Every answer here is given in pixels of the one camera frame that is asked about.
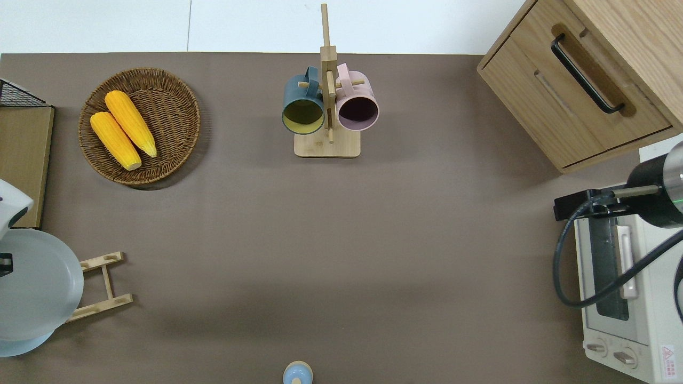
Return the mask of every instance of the wire basket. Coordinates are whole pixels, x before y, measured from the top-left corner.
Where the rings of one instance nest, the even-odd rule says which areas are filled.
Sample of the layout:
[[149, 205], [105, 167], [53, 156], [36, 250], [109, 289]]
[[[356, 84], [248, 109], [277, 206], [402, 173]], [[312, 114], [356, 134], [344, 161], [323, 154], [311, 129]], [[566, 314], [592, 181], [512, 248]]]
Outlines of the wire basket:
[[50, 105], [9, 81], [0, 79], [0, 107], [49, 107]]

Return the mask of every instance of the corn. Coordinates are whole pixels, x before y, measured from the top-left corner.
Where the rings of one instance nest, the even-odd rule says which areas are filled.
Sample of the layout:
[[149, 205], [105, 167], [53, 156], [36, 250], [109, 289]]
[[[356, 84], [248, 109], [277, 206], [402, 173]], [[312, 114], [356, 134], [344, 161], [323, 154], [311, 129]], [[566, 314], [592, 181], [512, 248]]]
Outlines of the corn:
[[104, 97], [104, 102], [130, 140], [146, 154], [156, 157], [152, 133], [128, 95], [121, 91], [110, 91]]
[[130, 143], [126, 133], [116, 122], [109, 112], [98, 112], [90, 116], [90, 126], [95, 131], [97, 137], [107, 148], [111, 156], [114, 156], [128, 171], [140, 168], [142, 161], [140, 155]]

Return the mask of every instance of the mug handle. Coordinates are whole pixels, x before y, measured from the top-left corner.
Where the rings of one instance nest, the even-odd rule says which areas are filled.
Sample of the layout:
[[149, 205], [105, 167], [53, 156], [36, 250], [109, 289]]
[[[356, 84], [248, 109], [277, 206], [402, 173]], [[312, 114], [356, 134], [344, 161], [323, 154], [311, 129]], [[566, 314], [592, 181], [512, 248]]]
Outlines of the mug handle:
[[306, 97], [315, 98], [318, 95], [318, 69], [314, 66], [309, 66], [306, 70], [306, 81], [308, 81], [308, 90]]
[[337, 71], [339, 72], [339, 82], [344, 91], [344, 96], [348, 97], [353, 95], [353, 84], [351, 84], [351, 75], [348, 73], [346, 63], [338, 65]]

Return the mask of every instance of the wicker basket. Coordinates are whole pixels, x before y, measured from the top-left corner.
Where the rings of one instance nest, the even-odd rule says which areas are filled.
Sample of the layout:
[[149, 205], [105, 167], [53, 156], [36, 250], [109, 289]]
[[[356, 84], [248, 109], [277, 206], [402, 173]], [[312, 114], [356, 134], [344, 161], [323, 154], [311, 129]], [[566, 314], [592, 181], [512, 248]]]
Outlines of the wicker basket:
[[[90, 116], [106, 111], [104, 96], [126, 92], [147, 123], [157, 156], [138, 150], [142, 166], [126, 171], [104, 147], [90, 126]], [[79, 119], [79, 143], [88, 163], [105, 178], [125, 185], [159, 181], [180, 168], [199, 137], [199, 105], [192, 90], [178, 77], [157, 68], [134, 68], [100, 84], [85, 102]]]

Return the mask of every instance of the mug rack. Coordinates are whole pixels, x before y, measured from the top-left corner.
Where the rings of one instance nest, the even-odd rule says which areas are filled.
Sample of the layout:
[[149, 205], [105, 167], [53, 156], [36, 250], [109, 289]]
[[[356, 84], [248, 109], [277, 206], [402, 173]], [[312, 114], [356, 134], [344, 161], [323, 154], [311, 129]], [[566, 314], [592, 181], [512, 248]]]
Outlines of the mug rack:
[[[330, 31], [327, 20], [327, 4], [320, 6], [322, 10], [323, 46], [320, 47], [320, 87], [324, 105], [324, 129], [319, 129], [310, 135], [294, 135], [294, 153], [299, 157], [337, 157], [353, 158], [361, 154], [361, 133], [341, 127], [337, 117], [335, 101], [337, 88], [335, 83], [339, 76], [337, 72], [337, 47], [330, 45]], [[364, 81], [355, 81], [353, 85]], [[308, 87], [306, 82], [299, 82], [299, 87]]]
[[83, 270], [83, 272], [93, 271], [94, 269], [98, 268], [102, 269], [104, 288], [107, 291], [107, 300], [77, 308], [73, 315], [71, 315], [71, 317], [69, 317], [69, 319], [66, 321], [67, 323], [133, 302], [133, 296], [130, 293], [114, 297], [113, 291], [111, 289], [111, 280], [109, 278], [109, 270], [107, 270], [107, 265], [119, 262], [123, 259], [123, 254], [119, 251], [81, 262], [81, 270]]

